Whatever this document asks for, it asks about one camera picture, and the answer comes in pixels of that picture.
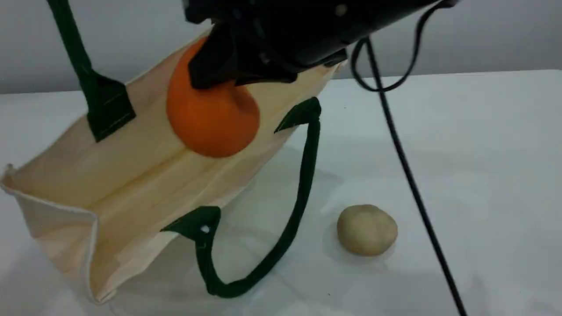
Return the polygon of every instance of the black cable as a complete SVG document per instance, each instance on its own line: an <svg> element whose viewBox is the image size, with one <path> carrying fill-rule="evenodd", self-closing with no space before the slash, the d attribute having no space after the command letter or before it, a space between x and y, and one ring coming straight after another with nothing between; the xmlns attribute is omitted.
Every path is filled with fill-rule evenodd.
<svg viewBox="0 0 562 316"><path fill-rule="evenodd" d="M361 53L361 49L363 48L363 46L366 43L366 41L360 40L357 43L357 45L355 45L355 48L353 49L353 51L351 53L351 74L353 75L353 78L355 79L355 81L357 81L357 83L359 83L359 85L361 87L363 87L364 89L369 90L371 92L381 92L381 91L388 92L388 91L394 90L394 89L398 88L399 86L401 86L404 82L406 82L406 79L408 79L408 77L412 73L412 70L414 69L416 61L418 60L420 46L422 44L422 33L423 33L423 30L424 30L424 28L427 24L427 21L429 20L431 15L433 13L435 13L435 11L437 11L439 9L444 9L444 8L452 8L455 4L456 4L455 1L441 1L440 3L433 6L431 9L429 9L427 12L425 12L420 17L420 19L418 20L418 23L416 25L416 33L415 33L415 39L414 39L414 51L412 53L412 59L410 61L410 65L408 66L408 70L406 70L406 73L404 74L404 76L402 76L397 82L389 85L388 87L373 88L373 87L369 86L363 80L363 78L361 78L361 76L357 72L357 59L359 58L359 54Z"/></svg>
<svg viewBox="0 0 562 316"><path fill-rule="evenodd" d="M392 142L394 143L394 147L396 149L396 154L398 154L398 158L400 159L400 163L402 164L402 169L404 170L404 174L406 175L408 185L410 186L410 190L412 191L412 195L414 196L414 200L415 200L415 202L418 206L418 210L419 210L420 215L422 217L421 219L423 220L423 223L425 225L425 229L427 231L427 234L429 235L429 239L431 240L431 244L433 246L433 250L435 251L435 255L437 256L439 264L441 265L441 270L443 271L443 274L445 275L445 279L447 281L447 285L449 286L449 290L451 292L453 300L455 301L457 311L459 312L460 316L467 316L466 310L464 308L463 300L460 297L459 290L457 289L456 284L455 284L455 280L453 279L451 271L449 270L447 260L445 259L445 255L443 254L443 251L441 250L441 246L439 245L439 241L437 240L437 236L435 234L435 231L433 230L433 226L432 226L431 221L429 220L429 216L427 215L427 212L425 210L425 205L423 204L422 196L421 196L421 194L418 190L418 186L416 185L414 175L412 174L412 171L410 169L410 165L409 165L408 160L406 158L406 154L404 153L404 149L402 148L402 144L400 142L400 138L398 136L398 133L396 132L396 126L395 126L394 121L392 119L392 114L390 112L390 109L389 109L389 106L388 106L388 101L387 101L387 98L386 98L386 91L390 91L392 89L395 89L395 88L399 87L402 83L404 83L404 81L406 80L406 78L410 74L412 68L414 67L414 63L416 61L416 58L417 58L417 55L418 55L418 52L419 52L419 45L420 45L420 42L421 42L420 39L421 39L421 35L422 35L421 33L422 33L422 30L423 30L423 26L427 22L430 15L433 12L435 12L437 9L450 7L450 6L444 6L443 5L444 3L447 3L447 1L440 2L439 4L432 7L430 10L428 10L428 12L426 12L421 17L420 21L418 22L418 27L417 27L417 30L416 30L416 40L415 40L414 57L412 59L412 64L408 68L408 71L407 71L406 75L404 75L402 77L402 79L400 79L394 85L391 85L391 86L386 87L386 88L383 86L383 82L382 82L382 79L380 77L380 72L379 72L379 69L378 69L378 66L377 66L377 61L375 59L373 45L372 45L369 37L366 37L366 38L363 38L363 39L359 40L359 42L357 43L357 46L353 49L353 54L351 56L351 65L352 65L351 67L352 67L353 77L359 83L360 86L362 86L363 88L365 88L369 91L378 92L380 102L381 102L383 112L384 112L384 117L386 118L386 122L387 122L387 125L388 125L388 130L390 131L390 134L391 134L391 137L392 137ZM374 77L375 83L377 85L376 89L368 86L363 81L363 79L361 79L360 77L358 78L359 75L357 74L357 68L356 68L357 67L357 58L359 57L359 53L360 53L360 51L361 51L361 49L364 45L367 46L367 54L369 56L369 64L371 66L371 71L373 73L373 77Z"/></svg>

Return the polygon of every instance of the tote bag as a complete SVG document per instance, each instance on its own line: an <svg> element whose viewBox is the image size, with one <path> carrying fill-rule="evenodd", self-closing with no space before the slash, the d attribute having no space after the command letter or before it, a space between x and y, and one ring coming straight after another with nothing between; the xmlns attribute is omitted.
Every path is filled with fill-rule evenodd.
<svg viewBox="0 0 562 316"><path fill-rule="evenodd" d="M93 70L67 0L48 2L88 113L27 164L4 170L0 185L17 199L31 236L72 287L95 304L112 298L178 236L195 241L192 256L208 293L235 297L248 291L297 232L320 133L320 105L314 96L338 65L308 70L291 84L249 85L261 114L255 139L233 156L205 157L174 134L165 109L170 77L193 42L121 84ZM245 188L298 125L307 125L307 139L289 222L248 276L226 284L211 256L220 208Z"/></svg>

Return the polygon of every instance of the dough ball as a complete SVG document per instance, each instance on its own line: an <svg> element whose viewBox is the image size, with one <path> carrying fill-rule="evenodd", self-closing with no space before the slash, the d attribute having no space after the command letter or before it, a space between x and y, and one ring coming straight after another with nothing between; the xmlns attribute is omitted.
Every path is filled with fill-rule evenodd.
<svg viewBox="0 0 562 316"><path fill-rule="evenodd" d="M354 205L338 219L338 239L349 252L377 256L387 251L398 237L394 219L374 205Z"/></svg>

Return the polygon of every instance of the robotic arm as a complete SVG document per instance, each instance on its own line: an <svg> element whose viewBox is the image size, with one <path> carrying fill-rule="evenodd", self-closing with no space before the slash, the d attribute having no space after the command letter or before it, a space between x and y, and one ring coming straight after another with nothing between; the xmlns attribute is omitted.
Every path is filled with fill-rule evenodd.
<svg viewBox="0 0 562 316"><path fill-rule="evenodd" d="M189 64L196 89L286 82L347 58L345 48L438 0L184 0L187 21L215 24Z"/></svg>

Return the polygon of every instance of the soft ball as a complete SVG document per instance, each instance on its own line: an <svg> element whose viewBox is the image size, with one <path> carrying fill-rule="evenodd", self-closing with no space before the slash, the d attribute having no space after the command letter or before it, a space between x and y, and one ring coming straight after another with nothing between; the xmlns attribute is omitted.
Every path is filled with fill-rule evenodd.
<svg viewBox="0 0 562 316"><path fill-rule="evenodd" d="M338 239L349 252L377 256L387 251L398 237L398 225L374 205L346 208L338 219Z"/></svg>

